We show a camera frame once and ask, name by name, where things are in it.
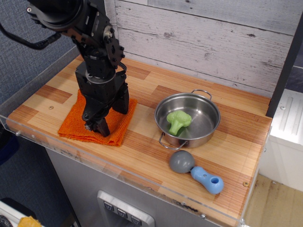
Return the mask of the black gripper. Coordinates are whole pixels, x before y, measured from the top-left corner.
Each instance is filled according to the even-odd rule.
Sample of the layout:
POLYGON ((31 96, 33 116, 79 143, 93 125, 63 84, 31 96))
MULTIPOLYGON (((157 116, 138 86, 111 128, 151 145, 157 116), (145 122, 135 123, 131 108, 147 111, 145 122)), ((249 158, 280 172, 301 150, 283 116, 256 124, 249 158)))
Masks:
POLYGON ((86 100, 82 119, 94 132, 103 137, 110 134, 105 117, 113 109, 121 114, 127 114, 129 109, 129 92, 126 83, 127 67, 120 63, 121 71, 115 72, 109 79, 100 79, 88 75, 86 64, 76 68, 76 78, 81 94, 86 100))

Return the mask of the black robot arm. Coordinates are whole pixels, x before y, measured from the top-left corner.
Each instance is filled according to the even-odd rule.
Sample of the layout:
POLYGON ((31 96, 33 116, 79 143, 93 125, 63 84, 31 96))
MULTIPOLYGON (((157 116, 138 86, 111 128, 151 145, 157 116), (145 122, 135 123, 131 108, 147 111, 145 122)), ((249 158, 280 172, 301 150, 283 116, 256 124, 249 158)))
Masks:
POLYGON ((124 48, 106 16, 102 0, 31 0, 27 11, 43 27, 68 36, 84 62, 75 71, 86 105, 82 114, 87 130, 110 134, 105 117, 110 109, 128 113, 124 48))

